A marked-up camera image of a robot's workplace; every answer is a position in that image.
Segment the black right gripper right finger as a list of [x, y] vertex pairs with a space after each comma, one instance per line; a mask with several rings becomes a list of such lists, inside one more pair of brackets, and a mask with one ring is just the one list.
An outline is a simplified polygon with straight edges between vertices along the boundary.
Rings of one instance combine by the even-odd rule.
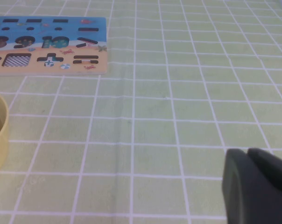
[[258, 184], [258, 224], [282, 224], [282, 159], [259, 148], [250, 148], [247, 155], [261, 172]]

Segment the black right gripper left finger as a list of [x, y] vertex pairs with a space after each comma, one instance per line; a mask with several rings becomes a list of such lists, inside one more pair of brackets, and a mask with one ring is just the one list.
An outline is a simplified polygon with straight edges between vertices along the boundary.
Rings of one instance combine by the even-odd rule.
[[225, 157], [222, 193], [229, 224], [243, 223], [243, 196], [256, 167], [242, 150], [228, 149]]

